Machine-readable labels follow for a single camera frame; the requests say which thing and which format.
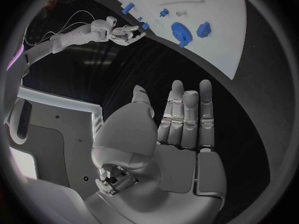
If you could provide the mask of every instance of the blue gear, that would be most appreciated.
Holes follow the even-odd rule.
[[[173,36],[180,41],[179,46],[183,48],[188,45],[192,41],[192,34],[187,27],[185,27],[182,23],[175,22],[171,25],[171,30]]]

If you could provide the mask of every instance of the white robotic arm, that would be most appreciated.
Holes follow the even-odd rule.
[[[82,45],[90,41],[106,42],[111,40],[116,44],[127,46],[146,35],[144,32],[141,35],[133,37],[133,31],[136,31],[138,26],[126,25],[124,27],[113,29],[116,23],[116,18],[108,16],[106,21],[100,19],[95,20],[91,24],[80,26],[68,33],[60,33],[52,36],[49,41],[37,44],[24,52],[28,64],[24,71],[28,70],[29,66],[41,58],[49,55],[50,53],[55,54],[63,51],[70,45]]]

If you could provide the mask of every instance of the blue plastic part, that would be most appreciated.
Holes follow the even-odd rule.
[[[208,22],[201,24],[196,33],[201,38],[207,37],[211,33],[210,24]]]
[[[142,25],[142,28],[143,28],[144,30],[148,29],[148,27],[149,27],[149,25],[148,25],[147,23],[145,23],[145,24]]]
[[[169,11],[167,9],[164,9],[160,12],[160,16],[165,17],[167,14],[169,14]]]
[[[182,23],[175,22],[171,25],[173,36],[180,41],[179,46],[183,48],[192,41],[192,34]]]
[[[123,10],[123,14],[127,15],[128,12],[134,7],[133,3],[129,3],[128,6],[125,7],[125,9]]]

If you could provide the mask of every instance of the pink light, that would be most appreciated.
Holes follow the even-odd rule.
[[[19,49],[19,51],[16,53],[16,55],[10,61],[10,63],[9,63],[9,65],[8,65],[8,67],[7,67],[6,70],[8,70],[13,65],[13,63],[19,58],[19,56],[22,54],[23,50],[24,50],[24,45],[22,44],[21,48]]]

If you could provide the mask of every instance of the cable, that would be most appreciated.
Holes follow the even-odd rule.
[[[85,23],[85,22],[76,22],[76,23],[73,23],[73,24],[71,24],[70,26],[68,26],[67,28],[64,29],[64,27],[67,25],[67,23],[70,21],[70,19],[71,19],[75,14],[77,14],[78,12],[81,12],[81,11],[87,12],[88,14],[90,14],[90,15],[92,16],[92,14],[91,14],[90,12],[86,11],[86,10],[79,10],[79,11],[75,12],[75,13],[74,13],[74,14],[67,20],[67,22],[65,23],[65,25],[63,26],[63,28],[61,28],[61,30],[60,30],[59,32],[55,33],[55,32],[53,32],[53,31],[49,31],[49,32],[47,32],[46,34],[48,34],[48,33],[51,32],[51,33],[53,33],[54,35],[57,35],[57,34],[59,34],[60,32],[65,31],[66,29],[68,29],[70,26],[72,26],[72,25],[74,25],[74,24],[78,24],[78,23],[87,24],[87,23]],[[45,37],[45,35],[46,35],[46,34],[44,34],[43,37],[42,37],[42,39],[41,39],[39,42],[37,42],[37,43],[35,43],[35,44],[31,44],[31,43],[29,43],[29,42],[27,41],[27,28],[26,28],[25,33],[24,33],[23,42],[24,42],[24,40],[25,40],[25,42],[27,43],[28,46],[35,46],[36,44],[39,44],[40,42],[42,42],[42,41],[44,41],[44,40],[46,40],[46,39],[48,39],[48,38],[54,36],[54,35],[52,35],[52,36],[49,36],[49,37],[47,37],[47,38],[44,39],[44,37]]]

